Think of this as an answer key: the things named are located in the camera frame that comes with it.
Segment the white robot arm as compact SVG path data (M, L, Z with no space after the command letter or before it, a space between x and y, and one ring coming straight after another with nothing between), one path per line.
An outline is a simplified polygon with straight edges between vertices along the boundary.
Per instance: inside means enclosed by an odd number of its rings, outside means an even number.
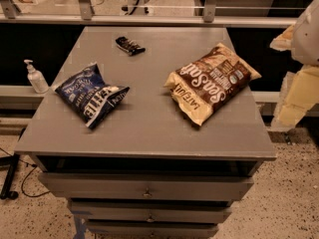
M286 73L271 122L273 130L289 131L319 103L319 0L313 0L270 47L289 50L292 59L302 64L297 73Z

